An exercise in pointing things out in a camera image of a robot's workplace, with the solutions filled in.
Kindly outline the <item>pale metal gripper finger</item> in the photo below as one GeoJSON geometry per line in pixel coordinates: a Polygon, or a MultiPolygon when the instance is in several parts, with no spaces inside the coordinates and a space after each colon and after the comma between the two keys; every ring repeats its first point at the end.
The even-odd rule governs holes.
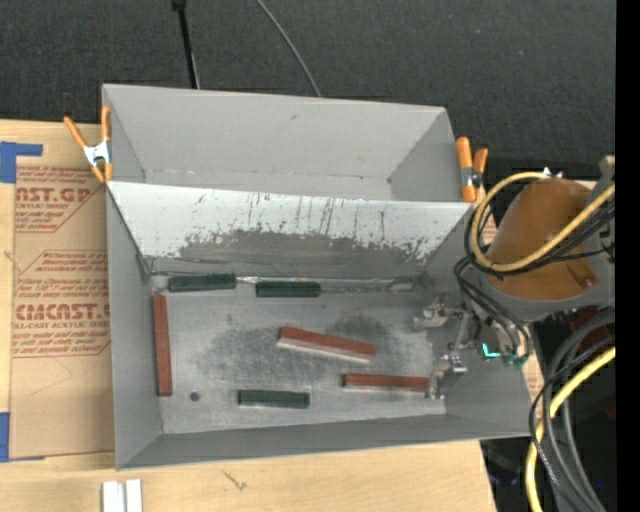
{"type": "Polygon", "coordinates": [[[444,303],[433,303],[425,307],[421,314],[412,321],[413,329],[431,329],[444,326],[450,316],[449,309],[444,303]]]}
{"type": "Polygon", "coordinates": [[[468,372],[459,351],[447,351],[434,360],[430,373],[427,396],[433,400],[443,400],[449,390],[468,372]]]}

